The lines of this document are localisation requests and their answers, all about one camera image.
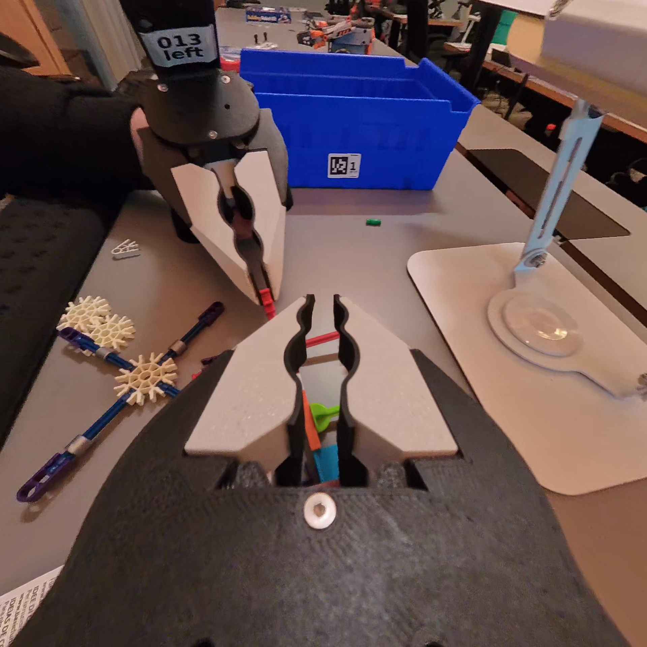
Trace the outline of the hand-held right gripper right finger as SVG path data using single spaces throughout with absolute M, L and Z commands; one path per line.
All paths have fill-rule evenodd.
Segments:
M 333 298 L 340 390 L 338 469 L 344 487 L 364 486 L 387 463 L 454 457 L 459 448 L 414 353 L 348 297 Z

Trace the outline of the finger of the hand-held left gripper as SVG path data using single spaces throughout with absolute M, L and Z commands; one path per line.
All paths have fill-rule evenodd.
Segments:
M 262 250 L 261 266 L 276 301 L 283 280 L 287 211 L 279 196 L 268 152 L 248 152 L 235 166 L 234 176 L 252 207 L 252 227 Z
M 216 174 L 194 164 L 173 167 L 171 173 L 193 235 L 232 283 L 253 303 L 260 305 L 248 265 L 236 248 L 235 232 L 221 214 L 221 185 Z

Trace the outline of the person's left forearm black sleeve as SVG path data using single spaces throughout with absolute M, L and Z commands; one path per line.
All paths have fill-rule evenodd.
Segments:
M 1 68 L 1 197 L 63 198 L 152 190 L 131 139 L 139 106 L 81 83 Z

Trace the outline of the person's left hand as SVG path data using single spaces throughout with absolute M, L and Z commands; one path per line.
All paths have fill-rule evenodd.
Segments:
M 133 141 L 134 150 L 140 162 L 140 165 L 143 164 L 144 152 L 143 152 L 143 141 L 141 133 L 149 128 L 148 121 L 144 114 L 144 111 L 139 107 L 133 111 L 130 119 L 130 131 L 131 139 Z

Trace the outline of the blue rod cross toy assembly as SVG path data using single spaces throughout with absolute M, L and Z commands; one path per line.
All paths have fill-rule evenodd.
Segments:
M 175 398 L 180 389 L 175 385 L 178 359 L 191 342 L 205 329 L 212 326 L 225 312 L 221 302 L 214 302 L 203 311 L 197 322 L 165 352 L 152 352 L 148 358 L 139 356 L 136 360 L 126 360 L 118 352 L 110 351 L 94 343 L 89 335 L 72 328 L 58 331 L 58 335 L 71 347 L 89 353 L 119 371 L 114 387 L 117 400 L 84 433 L 73 438 L 66 447 L 54 454 L 37 470 L 17 491 L 16 500 L 20 503 L 35 503 L 53 488 L 80 461 L 80 458 L 93 448 L 99 435 L 127 408 L 143 406 L 146 402 L 156 402 L 159 398 Z

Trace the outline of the small blue box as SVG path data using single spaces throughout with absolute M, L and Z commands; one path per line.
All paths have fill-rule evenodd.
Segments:
M 255 4 L 245 8 L 245 20 L 248 23 L 289 25 L 292 23 L 292 13 L 285 6 L 271 7 Z

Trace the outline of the blue plastic bin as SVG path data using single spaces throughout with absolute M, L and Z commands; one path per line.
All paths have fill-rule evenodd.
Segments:
M 291 188 L 432 190 L 480 101 L 431 61 L 243 49 Z

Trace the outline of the cream snowflake toy connector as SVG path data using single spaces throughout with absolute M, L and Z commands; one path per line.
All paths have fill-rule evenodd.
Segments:
M 95 318 L 89 336 L 99 346 L 121 352 L 134 339 L 135 333 L 136 329 L 130 319 L 111 314 Z
M 89 335 L 112 314 L 109 302 L 100 296 L 79 297 L 69 302 L 61 315 L 56 330 L 72 328 Z

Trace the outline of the orange grey toy blaster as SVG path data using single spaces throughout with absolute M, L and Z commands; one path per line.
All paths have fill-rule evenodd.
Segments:
M 306 29 L 296 34 L 299 44 L 328 53 L 369 55 L 375 39 L 375 20 L 333 16 L 327 20 L 308 15 Z

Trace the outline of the black dimpled cushion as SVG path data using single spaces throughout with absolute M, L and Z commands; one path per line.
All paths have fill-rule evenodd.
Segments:
M 1 446 L 119 211 L 28 198 L 1 210 Z

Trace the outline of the black table leg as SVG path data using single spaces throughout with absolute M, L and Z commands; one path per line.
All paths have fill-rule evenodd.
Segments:
M 428 1 L 407 1 L 405 56 L 419 63 L 427 56 L 429 10 Z

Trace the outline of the printed instruction leaflet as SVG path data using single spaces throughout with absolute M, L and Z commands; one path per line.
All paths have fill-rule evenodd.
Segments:
M 10 646 L 53 586 L 63 566 L 1 596 L 1 646 Z

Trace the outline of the green box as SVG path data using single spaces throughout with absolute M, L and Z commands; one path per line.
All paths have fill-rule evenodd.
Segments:
M 504 46 L 506 45 L 508 35 L 509 35 L 509 30 L 517 14 L 518 14 L 517 12 L 507 10 L 507 9 L 502 11 L 499 22 L 497 24 L 497 28 L 492 37 L 492 41 L 491 41 L 492 44 L 499 44 Z

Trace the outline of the wooden background desk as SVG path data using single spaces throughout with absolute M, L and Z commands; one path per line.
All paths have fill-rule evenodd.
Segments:
M 490 59 L 486 59 L 483 62 L 482 67 L 494 74 L 497 74 L 497 76 L 515 83 L 518 86 L 518 92 L 522 92 L 522 88 L 528 88 L 530 91 L 541 94 L 542 96 L 569 108 L 571 108 L 575 102 L 574 95 L 562 91 L 548 82 L 540 80 L 536 76 L 524 74 L 516 69 L 499 64 Z M 627 121 L 611 112 L 605 112 L 603 125 L 626 134 L 644 144 L 646 143 L 645 127 Z

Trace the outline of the white blurry panel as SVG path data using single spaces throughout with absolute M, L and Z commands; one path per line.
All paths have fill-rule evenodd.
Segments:
M 645 1 L 486 1 L 517 13 L 506 41 L 514 67 L 584 111 L 646 128 Z

